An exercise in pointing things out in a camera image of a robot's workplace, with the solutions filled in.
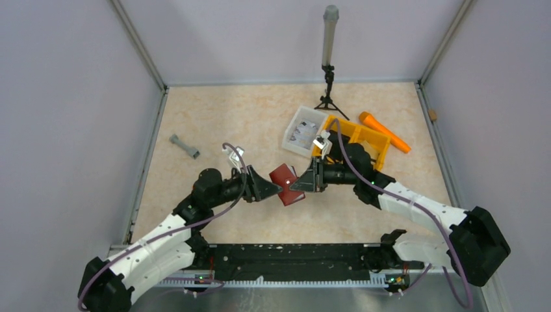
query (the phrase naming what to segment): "black tripod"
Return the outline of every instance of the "black tripod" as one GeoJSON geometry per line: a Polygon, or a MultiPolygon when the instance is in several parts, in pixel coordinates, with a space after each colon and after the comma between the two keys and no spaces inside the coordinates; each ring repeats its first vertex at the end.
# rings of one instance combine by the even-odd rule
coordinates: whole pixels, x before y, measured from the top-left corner
{"type": "Polygon", "coordinates": [[[326,95],[322,96],[320,100],[322,101],[318,106],[316,106],[314,109],[323,109],[325,111],[338,111],[341,115],[343,115],[346,120],[350,120],[343,112],[340,110],[334,103],[333,99],[331,99],[331,88],[333,88],[333,80],[335,78],[335,73],[333,73],[333,70],[335,69],[334,66],[322,65],[322,69],[326,73],[326,83],[327,83],[327,90],[326,95]]]}

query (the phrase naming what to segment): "table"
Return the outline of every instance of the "table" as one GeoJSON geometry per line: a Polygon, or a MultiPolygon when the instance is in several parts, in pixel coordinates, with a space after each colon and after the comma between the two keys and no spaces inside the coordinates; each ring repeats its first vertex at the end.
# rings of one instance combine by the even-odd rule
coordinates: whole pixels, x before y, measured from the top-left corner
{"type": "MultiPolygon", "coordinates": [[[[243,147],[245,162],[268,180],[282,163],[295,166],[301,175],[310,160],[281,148],[283,133],[298,107],[315,107],[324,88],[324,84],[170,88],[133,240],[152,230],[189,195],[203,169],[217,168],[224,178],[230,176],[223,142],[243,147]],[[171,144],[168,138],[173,133],[199,149],[199,158],[194,160],[171,144]]],[[[371,112],[411,146],[408,154],[391,146],[383,173],[450,204],[413,83],[337,83],[331,95],[353,122],[360,112],[371,112]]],[[[259,203],[241,201],[202,234],[209,243],[379,242],[382,234],[398,228],[430,234],[401,216],[363,204],[350,185],[330,185],[325,192],[306,194],[305,200],[287,207],[277,196],[259,203]]]]}

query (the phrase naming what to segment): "yellow crate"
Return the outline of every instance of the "yellow crate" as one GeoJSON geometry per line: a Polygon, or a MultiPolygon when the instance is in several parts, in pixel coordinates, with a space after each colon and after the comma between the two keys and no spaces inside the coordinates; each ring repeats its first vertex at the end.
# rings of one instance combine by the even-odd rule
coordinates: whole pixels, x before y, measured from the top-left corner
{"type": "MultiPolygon", "coordinates": [[[[337,117],[334,115],[329,115],[329,118],[327,118],[326,124],[324,125],[324,129],[327,128],[327,126],[329,126],[335,118],[337,117]]],[[[343,120],[341,118],[337,119],[339,119],[340,131],[342,135],[350,137],[349,143],[360,143],[362,141],[367,141],[377,152],[379,152],[379,157],[377,157],[373,168],[377,171],[381,171],[383,169],[383,165],[385,164],[385,157],[387,156],[387,150],[391,144],[391,138],[388,135],[371,130],[363,125],[349,122],[348,120],[343,120]]],[[[331,130],[337,131],[337,125],[333,124],[331,130]]],[[[312,152],[312,156],[321,156],[321,154],[322,151],[316,146],[312,152]]]]}

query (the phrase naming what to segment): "orange microphone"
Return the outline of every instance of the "orange microphone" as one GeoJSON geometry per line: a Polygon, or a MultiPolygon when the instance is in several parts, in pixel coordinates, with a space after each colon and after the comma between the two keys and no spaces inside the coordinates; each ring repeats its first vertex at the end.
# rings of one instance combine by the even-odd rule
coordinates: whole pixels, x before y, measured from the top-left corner
{"type": "Polygon", "coordinates": [[[384,125],[381,125],[381,123],[379,123],[370,113],[362,112],[360,114],[360,122],[375,131],[379,131],[380,133],[388,135],[391,138],[391,144],[398,148],[400,151],[404,153],[408,153],[409,151],[411,151],[411,148],[404,141],[398,138],[384,125]]]}

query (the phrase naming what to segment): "microphone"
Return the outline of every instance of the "microphone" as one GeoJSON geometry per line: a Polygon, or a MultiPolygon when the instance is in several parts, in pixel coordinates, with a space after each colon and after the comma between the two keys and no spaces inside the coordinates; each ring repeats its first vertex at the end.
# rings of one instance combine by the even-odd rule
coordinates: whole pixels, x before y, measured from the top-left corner
{"type": "Polygon", "coordinates": [[[339,10],[335,5],[328,5],[324,14],[324,54],[322,57],[322,66],[331,63],[331,53],[333,52],[333,39],[335,38],[335,26],[339,20],[339,10]]]}

